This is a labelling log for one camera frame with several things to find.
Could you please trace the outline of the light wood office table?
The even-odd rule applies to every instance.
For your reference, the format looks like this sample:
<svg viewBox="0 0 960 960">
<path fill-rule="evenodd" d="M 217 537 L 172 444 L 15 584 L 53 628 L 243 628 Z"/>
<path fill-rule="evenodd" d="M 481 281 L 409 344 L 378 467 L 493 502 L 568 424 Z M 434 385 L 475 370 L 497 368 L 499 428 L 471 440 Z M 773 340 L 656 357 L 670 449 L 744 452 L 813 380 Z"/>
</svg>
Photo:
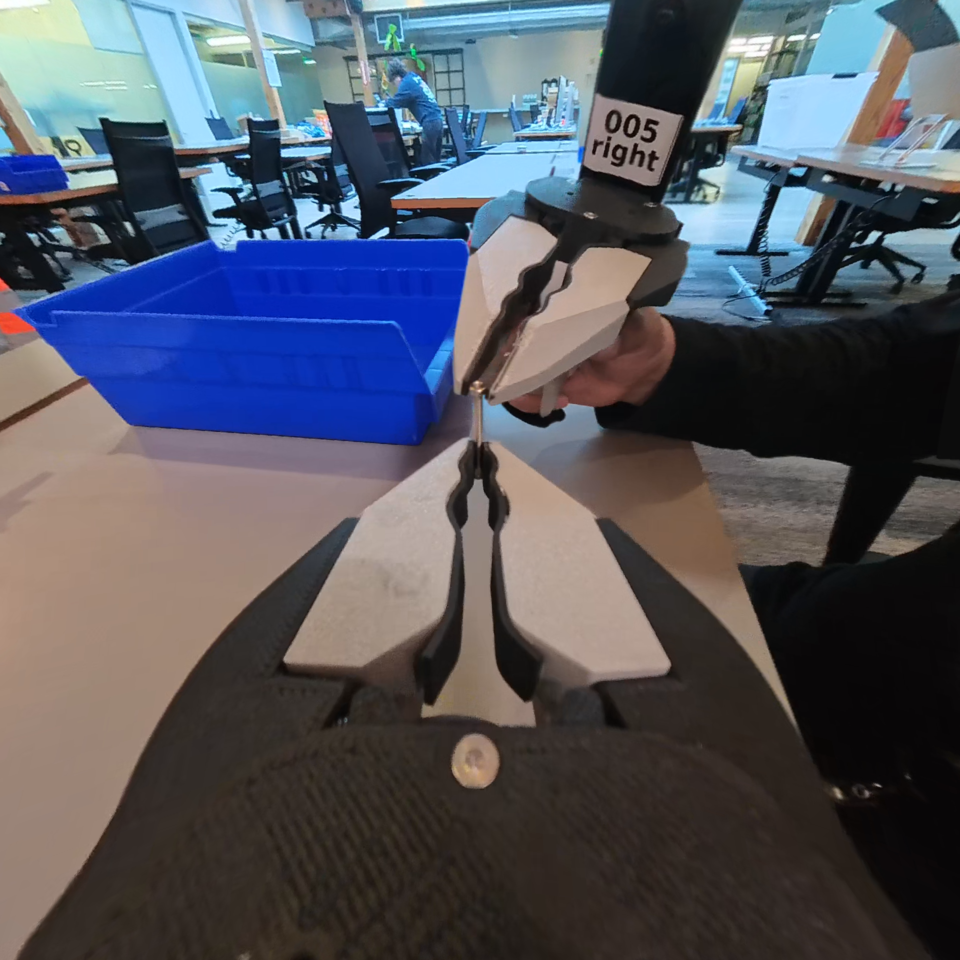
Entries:
<svg viewBox="0 0 960 960">
<path fill-rule="evenodd" d="M 928 267 L 886 245 L 891 234 L 958 230 L 958 151 L 929 151 L 926 159 L 897 161 L 892 150 L 846 146 L 832 150 L 772 150 L 736 147 L 738 170 L 766 184 L 760 214 L 744 250 L 721 257 L 760 261 L 762 279 L 752 283 L 774 309 L 821 305 L 862 308 L 847 291 L 834 289 L 847 268 L 880 264 L 894 280 L 891 294 L 924 281 Z M 783 189 L 805 188 L 834 201 L 810 255 L 798 266 L 770 273 L 774 252 L 767 229 Z"/>
</svg>

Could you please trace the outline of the person's right forearm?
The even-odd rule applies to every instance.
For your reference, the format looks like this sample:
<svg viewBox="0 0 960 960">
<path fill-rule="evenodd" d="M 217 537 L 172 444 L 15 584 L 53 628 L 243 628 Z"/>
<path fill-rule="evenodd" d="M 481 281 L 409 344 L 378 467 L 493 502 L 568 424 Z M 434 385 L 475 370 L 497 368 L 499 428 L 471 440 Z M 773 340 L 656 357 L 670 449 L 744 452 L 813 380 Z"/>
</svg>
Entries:
<svg viewBox="0 0 960 960">
<path fill-rule="evenodd" d="M 670 318 L 676 351 L 605 428 L 848 466 L 958 461 L 959 294 L 875 318 L 746 327 Z"/>
</svg>

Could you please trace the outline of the orange traffic cone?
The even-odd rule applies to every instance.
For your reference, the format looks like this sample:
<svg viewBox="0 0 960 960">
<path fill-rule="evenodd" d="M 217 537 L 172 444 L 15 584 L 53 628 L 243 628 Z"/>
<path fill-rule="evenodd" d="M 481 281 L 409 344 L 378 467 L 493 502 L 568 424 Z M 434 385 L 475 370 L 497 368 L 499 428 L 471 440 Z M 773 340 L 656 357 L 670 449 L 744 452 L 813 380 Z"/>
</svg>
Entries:
<svg viewBox="0 0 960 960">
<path fill-rule="evenodd" d="M 1 279 L 1 354 L 7 354 L 38 338 L 34 327 L 17 313 L 18 292 Z"/>
</svg>

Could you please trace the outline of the grey desk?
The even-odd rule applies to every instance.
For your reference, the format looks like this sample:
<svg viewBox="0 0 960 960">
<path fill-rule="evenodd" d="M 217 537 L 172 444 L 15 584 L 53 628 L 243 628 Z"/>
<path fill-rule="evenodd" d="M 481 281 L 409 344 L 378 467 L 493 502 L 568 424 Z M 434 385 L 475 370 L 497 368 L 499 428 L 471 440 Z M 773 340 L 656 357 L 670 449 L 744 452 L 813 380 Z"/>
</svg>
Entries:
<svg viewBox="0 0 960 960">
<path fill-rule="evenodd" d="M 464 400 L 419 446 L 135 428 L 80 384 L 5 425 L 2 958 L 16 958 L 86 861 L 211 643 L 336 524 L 463 438 Z M 789 712 L 690 444 L 601 431 L 583 408 L 537 429 L 497 407 L 485 426 L 671 572 Z M 532 726 L 495 661 L 487 500 L 474 486 L 468 502 L 462 652 L 423 715 Z"/>
</svg>

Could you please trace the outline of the white board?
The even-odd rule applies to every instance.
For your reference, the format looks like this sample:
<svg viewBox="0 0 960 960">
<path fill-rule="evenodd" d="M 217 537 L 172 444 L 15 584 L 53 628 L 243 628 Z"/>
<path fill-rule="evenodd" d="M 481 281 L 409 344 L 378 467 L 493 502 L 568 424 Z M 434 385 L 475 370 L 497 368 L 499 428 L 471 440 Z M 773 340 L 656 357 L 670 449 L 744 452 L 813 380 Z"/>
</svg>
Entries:
<svg viewBox="0 0 960 960">
<path fill-rule="evenodd" d="M 879 73 L 772 79 L 756 146 L 778 151 L 834 149 L 856 120 Z"/>
</svg>

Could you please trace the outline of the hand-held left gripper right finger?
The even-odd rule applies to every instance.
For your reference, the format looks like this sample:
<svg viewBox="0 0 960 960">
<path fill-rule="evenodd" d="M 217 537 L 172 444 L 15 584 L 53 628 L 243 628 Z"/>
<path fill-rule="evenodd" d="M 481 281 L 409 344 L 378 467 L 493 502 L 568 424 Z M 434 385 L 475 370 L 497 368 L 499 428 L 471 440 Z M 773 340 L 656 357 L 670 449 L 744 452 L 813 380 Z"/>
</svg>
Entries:
<svg viewBox="0 0 960 960">
<path fill-rule="evenodd" d="M 666 676 L 670 659 L 606 537 L 618 528 L 498 442 L 480 451 L 493 534 L 497 667 L 522 701 L 539 687 Z"/>
</svg>

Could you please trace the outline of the wood-edged office table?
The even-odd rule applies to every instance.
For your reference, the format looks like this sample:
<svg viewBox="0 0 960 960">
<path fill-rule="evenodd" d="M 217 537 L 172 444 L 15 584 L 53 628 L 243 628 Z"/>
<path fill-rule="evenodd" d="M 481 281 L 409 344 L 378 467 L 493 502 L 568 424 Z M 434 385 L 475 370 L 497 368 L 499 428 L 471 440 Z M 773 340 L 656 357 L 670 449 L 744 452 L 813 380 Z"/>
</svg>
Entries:
<svg viewBox="0 0 960 960">
<path fill-rule="evenodd" d="M 574 179 L 579 168 L 578 150 L 490 152 L 400 192 L 390 205 L 402 211 L 474 212 L 511 191 L 524 192 L 538 179 Z"/>
</svg>

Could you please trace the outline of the black office chair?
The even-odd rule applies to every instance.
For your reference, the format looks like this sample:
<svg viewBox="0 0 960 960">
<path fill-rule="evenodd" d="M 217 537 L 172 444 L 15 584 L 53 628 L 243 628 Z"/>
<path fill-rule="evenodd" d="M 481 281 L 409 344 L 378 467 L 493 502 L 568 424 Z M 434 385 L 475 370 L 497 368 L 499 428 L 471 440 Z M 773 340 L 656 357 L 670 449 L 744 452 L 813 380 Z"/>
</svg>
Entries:
<svg viewBox="0 0 960 960">
<path fill-rule="evenodd" d="M 392 206 L 392 198 L 426 181 L 416 176 L 390 175 L 363 104 L 325 101 L 324 107 L 358 197 L 359 238 L 383 235 L 388 239 L 469 239 L 469 226 L 462 219 L 450 220 L 424 211 L 402 218 Z"/>
<path fill-rule="evenodd" d="M 248 137 L 248 184 L 245 189 L 215 188 L 231 199 L 212 216 L 233 220 L 249 239 L 276 230 L 281 239 L 304 239 L 296 205 L 283 173 L 282 137 L 276 119 L 246 120 Z"/>
<path fill-rule="evenodd" d="M 100 118 L 122 209 L 114 244 L 130 265 L 206 242 L 206 219 L 182 177 L 173 139 L 163 120 Z"/>
</svg>

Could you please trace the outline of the person's right hand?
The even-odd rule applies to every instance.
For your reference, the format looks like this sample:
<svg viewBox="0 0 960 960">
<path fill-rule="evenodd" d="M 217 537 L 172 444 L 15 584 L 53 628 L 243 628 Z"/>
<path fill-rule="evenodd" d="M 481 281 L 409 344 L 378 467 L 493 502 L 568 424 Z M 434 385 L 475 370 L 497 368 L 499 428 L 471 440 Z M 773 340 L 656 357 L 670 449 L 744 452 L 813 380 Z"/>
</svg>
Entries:
<svg viewBox="0 0 960 960">
<path fill-rule="evenodd" d="M 510 405 L 520 413 L 542 417 L 570 405 L 639 406 L 666 377 L 675 352 L 676 336 L 669 319 L 651 306 L 634 309 L 615 341 L 567 374 L 554 399 L 546 399 L 540 390 Z"/>
</svg>

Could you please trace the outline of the person's lap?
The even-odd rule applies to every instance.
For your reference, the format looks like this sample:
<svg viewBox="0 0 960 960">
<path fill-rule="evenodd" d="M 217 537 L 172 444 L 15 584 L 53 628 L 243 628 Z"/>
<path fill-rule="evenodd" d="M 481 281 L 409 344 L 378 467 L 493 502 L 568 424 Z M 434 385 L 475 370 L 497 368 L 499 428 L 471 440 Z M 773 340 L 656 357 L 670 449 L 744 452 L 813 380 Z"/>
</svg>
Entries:
<svg viewBox="0 0 960 960">
<path fill-rule="evenodd" d="M 958 958 L 958 525 L 894 557 L 740 572 L 844 831 L 929 954 Z"/>
</svg>

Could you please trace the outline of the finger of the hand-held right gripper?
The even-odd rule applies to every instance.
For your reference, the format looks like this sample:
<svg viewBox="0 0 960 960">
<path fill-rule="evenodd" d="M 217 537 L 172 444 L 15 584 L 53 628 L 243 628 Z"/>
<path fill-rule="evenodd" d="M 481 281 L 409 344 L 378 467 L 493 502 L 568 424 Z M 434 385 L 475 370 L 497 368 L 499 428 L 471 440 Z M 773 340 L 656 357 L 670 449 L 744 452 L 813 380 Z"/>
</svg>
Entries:
<svg viewBox="0 0 960 960">
<path fill-rule="evenodd" d="M 552 273 L 558 244 L 542 225 L 510 215 L 469 255 L 452 353 L 458 395 L 476 383 L 493 390 L 509 342 Z"/>
<path fill-rule="evenodd" d="M 486 390 L 488 404 L 537 395 L 540 416 L 555 410 L 570 375 L 618 338 L 630 294 L 651 263 L 626 248 L 594 246 L 580 254 L 566 285 L 520 323 Z"/>
</svg>

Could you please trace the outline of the small blue bin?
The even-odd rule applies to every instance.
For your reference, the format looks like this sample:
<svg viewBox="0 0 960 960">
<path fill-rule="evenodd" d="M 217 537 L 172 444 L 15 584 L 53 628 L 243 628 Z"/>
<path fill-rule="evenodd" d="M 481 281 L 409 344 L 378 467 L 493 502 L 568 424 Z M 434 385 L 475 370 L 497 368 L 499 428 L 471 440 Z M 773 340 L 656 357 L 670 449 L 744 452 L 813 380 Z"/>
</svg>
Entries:
<svg viewBox="0 0 960 960">
<path fill-rule="evenodd" d="M 1 196 L 26 196 L 67 189 L 69 177 L 53 154 L 2 154 Z"/>
</svg>

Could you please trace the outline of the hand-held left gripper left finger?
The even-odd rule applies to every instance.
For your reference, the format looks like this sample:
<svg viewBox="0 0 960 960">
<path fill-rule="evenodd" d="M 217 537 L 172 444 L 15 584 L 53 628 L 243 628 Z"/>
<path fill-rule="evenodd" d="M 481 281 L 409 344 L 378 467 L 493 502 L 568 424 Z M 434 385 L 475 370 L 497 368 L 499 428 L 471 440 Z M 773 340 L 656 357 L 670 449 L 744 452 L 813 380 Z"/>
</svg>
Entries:
<svg viewBox="0 0 960 960">
<path fill-rule="evenodd" d="M 454 443 L 363 511 L 284 655 L 288 671 L 437 702 L 461 652 L 477 452 Z"/>
</svg>

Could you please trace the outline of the large blue plastic bin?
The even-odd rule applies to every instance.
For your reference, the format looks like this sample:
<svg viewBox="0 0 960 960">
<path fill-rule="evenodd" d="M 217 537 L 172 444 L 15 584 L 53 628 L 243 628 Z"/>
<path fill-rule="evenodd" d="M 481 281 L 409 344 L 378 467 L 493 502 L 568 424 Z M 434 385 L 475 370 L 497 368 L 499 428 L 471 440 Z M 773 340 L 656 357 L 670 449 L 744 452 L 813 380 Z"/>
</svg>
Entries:
<svg viewBox="0 0 960 960">
<path fill-rule="evenodd" d="M 468 250 L 205 242 L 16 313 L 131 426 L 417 446 L 451 397 Z"/>
</svg>

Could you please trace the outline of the wood-topped office table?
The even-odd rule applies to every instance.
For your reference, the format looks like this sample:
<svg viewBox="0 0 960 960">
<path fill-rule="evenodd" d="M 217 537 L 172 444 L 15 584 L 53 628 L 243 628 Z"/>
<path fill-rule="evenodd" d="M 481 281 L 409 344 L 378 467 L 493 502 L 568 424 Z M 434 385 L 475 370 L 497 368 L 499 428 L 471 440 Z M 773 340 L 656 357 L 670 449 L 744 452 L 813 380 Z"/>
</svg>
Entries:
<svg viewBox="0 0 960 960">
<path fill-rule="evenodd" d="M 181 176 L 191 186 L 193 180 L 207 172 L 206 168 L 188 168 L 181 171 Z M 102 270 L 107 269 L 108 261 L 138 265 L 123 259 L 121 250 L 114 244 L 123 212 L 114 172 L 101 170 L 67 175 L 69 186 L 61 191 L 1 196 L 2 280 L 16 291 L 63 291 L 66 267 L 60 261 L 60 254 L 68 254 Z M 60 212 L 74 215 L 81 225 L 97 227 L 105 234 L 105 241 L 90 247 L 42 245 L 41 234 L 48 227 L 60 224 Z"/>
</svg>

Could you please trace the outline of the person's office chair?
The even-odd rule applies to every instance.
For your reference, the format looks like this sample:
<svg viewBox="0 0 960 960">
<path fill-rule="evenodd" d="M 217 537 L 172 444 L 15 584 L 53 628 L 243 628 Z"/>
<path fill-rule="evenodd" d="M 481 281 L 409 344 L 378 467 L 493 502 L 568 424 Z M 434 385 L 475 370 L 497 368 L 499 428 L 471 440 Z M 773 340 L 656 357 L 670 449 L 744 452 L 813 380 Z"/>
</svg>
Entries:
<svg viewBox="0 0 960 960">
<path fill-rule="evenodd" d="M 846 474 L 822 564 L 861 562 L 921 477 L 958 481 L 959 461 L 927 458 L 852 465 Z"/>
</svg>

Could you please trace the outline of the white power strip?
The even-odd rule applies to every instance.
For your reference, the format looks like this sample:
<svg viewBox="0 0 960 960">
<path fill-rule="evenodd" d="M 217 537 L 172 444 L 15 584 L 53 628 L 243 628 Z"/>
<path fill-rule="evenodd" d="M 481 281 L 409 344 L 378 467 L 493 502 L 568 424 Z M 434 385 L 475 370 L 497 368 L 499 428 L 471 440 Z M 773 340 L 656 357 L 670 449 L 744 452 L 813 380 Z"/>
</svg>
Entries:
<svg viewBox="0 0 960 960">
<path fill-rule="evenodd" d="M 735 266 L 727 267 L 727 274 L 735 290 L 724 301 L 724 310 L 745 321 L 769 321 L 772 306 L 762 296 L 762 290 L 748 281 Z"/>
</svg>

